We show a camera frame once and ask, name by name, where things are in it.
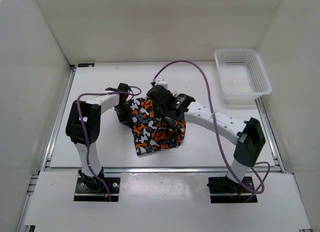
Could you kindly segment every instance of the white table surface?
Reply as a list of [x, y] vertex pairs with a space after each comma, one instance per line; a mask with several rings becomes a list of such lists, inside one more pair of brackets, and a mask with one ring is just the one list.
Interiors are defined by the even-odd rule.
[[[35, 232], [299, 232], [310, 223], [294, 175], [271, 173], [257, 203], [211, 204], [206, 173], [122, 173], [119, 202], [73, 201], [77, 171], [41, 172]], [[258, 181], [253, 176], [253, 183]]]
[[[165, 64], [166, 62], [96, 63], [94, 67], [77, 68], [54, 145], [50, 167], [81, 167], [78, 151], [65, 132], [71, 105], [79, 94], [101, 93], [108, 87], [117, 88], [119, 83], [126, 83], [140, 87], [142, 94], [145, 95], [151, 88], [151, 80]], [[255, 105], [240, 109], [223, 103], [215, 62], [198, 62], [198, 65], [209, 81], [215, 111], [233, 118], [249, 120], [250, 117], [254, 117], [260, 120]], [[171, 65], [160, 74], [159, 78], [164, 78], [168, 82], [169, 90], [190, 95], [203, 105], [208, 105], [203, 77], [192, 65], [186, 63]], [[187, 123], [184, 141], [178, 148], [162, 150], [143, 157], [138, 157], [136, 154], [131, 129], [119, 123], [113, 109], [102, 115], [100, 128], [96, 144], [103, 167], [225, 167], [215, 134], [195, 124]], [[221, 141], [226, 157], [231, 163], [235, 145], [223, 137]], [[267, 161], [274, 166], [268, 142], [261, 151], [258, 161]]]

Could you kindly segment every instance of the orange camouflage fabric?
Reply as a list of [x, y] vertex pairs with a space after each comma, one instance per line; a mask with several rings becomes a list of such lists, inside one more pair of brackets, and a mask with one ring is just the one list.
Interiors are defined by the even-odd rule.
[[138, 156], [181, 145], [186, 121], [156, 118], [152, 101], [148, 98], [135, 98], [129, 100], [128, 104], [132, 112], [131, 129]]

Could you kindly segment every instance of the black mounting plate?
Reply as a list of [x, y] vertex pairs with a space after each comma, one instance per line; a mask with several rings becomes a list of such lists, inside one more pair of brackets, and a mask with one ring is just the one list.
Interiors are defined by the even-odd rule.
[[[119, 196], [113, 194], [119, 194], [120, 190], [120, 178], [119, 177], [106, 177], [103, 179], [104, 182], [108, 185], [111, 195], [112, 202], [118, 202]], [[101, 191], [93, 191], [88, 188], [81, 177], [78, 177], [75, 191], [74, 191], [74, 201], [100, 201], [100, 202], [109, 202], [109, 198], [105, 197], [105, 189]]]
[[[209, 184], [214, 184], [217, 180], [221, 179], [222, 177], [209, 177]], [[254, 190], [255, 186], [254, 186], [254, 182], [252, 180], [251, 176], [246, 176], [243, 178], [242, 182], [248, 186], [250, 189]], [[242, 189], [241, 186], [239, 186], [238, 188], [236, 188], [237, 191], [236, 193], [240, 193], [240, 190]], [[215, 190], [215, 188], [213, 186], [209, 187], [210, 190], [210, 194], [222, 194], [221, 191]], [[247, 190], [243, 189], [242, 194], [245, 193], [249, 193]]]
[[254, 195], [249, 199], [250, 195], [240, 196], [225, 196], [225, 195], [210, 195], [211, 204], [234, 204], [234, 203], [257, 203], [257, 196]]

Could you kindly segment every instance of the white wall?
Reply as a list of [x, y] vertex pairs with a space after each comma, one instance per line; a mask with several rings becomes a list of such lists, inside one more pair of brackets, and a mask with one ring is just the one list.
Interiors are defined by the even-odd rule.
[[320, 0], [283, 0], [258, 46], [273, 92], [263, 98], [286, 170], [320, 230]]
[[281, 0], [36, 0], [71, 64], [189, 59], [255, 48]]
[[35, 0], [0, 0], [0, 231], [14, 231], [70, 67]]

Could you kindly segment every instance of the mesh basket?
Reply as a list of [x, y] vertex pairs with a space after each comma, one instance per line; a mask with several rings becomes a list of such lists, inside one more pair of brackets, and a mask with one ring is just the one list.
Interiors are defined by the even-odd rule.
[[244, 104], [272, 91], [258, 53], [253, 49], [218, 49], [215, 63], [227, 102]]

